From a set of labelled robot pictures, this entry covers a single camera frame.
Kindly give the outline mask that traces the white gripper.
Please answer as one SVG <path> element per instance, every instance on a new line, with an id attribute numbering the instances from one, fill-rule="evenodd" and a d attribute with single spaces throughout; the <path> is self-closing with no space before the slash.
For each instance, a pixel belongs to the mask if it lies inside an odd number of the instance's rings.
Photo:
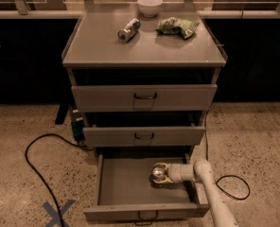
<path id="1" fill-rule="evenodd" d="M 187 180 L 187 165 L 182 164 L 167 164 L 156 163 L 153 168 L 160 167 L 164 170 L 168 170 L 165 179 L 154 179 L 156 184 L 169 184 L 169 183 L 181 183 Z"/>

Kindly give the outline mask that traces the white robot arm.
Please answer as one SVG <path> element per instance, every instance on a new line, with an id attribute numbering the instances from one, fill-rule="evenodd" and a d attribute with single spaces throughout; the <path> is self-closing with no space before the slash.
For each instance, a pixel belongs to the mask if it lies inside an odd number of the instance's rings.
<path id="1" fill-rule="evenodd" d="M 205 159 L 191 164 L 157 163 L 151 175 L 157 184 L 199 182 L 202 183 L 214 227 L 239 227 L 227 203 L 219 193 L 210 163 Z"/>

